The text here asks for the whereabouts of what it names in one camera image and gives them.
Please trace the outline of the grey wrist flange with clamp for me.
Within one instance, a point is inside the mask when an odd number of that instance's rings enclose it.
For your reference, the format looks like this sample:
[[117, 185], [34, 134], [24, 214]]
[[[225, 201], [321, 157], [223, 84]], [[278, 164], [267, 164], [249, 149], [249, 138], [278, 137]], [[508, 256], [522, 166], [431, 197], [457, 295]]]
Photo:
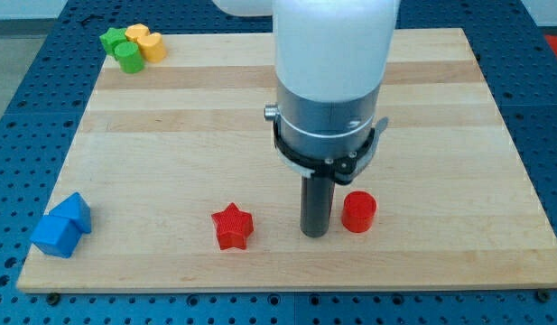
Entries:
[[304, 178], [350, 184], [372, 161], [388, 124], [386, 117], [375, 120], [378, 93], [375, 88], [353, 100], [321, 102], [279, 83], [276, 105], [265, 108], [279, 156]]

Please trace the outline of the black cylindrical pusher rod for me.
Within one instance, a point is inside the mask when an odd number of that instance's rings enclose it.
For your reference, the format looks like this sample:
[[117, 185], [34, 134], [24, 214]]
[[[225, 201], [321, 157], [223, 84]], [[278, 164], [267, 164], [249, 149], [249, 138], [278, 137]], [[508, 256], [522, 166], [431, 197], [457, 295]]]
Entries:
[[334, 189], [329, 178], [302, 178], [300, 228], [307, 237], [322, 237], [328, 232]]

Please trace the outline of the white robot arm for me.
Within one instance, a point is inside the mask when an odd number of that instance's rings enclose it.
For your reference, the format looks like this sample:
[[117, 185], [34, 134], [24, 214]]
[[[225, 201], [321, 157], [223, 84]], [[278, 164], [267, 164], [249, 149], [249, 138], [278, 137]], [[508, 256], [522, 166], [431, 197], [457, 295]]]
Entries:
[[376, 119], [399, 2], [213, 0], [273, 20], [276, 101], [265, 107], [281, 160], [302, 177], [300, 228], [322, 237], [336, 185], [370, 164], [388, 120]]

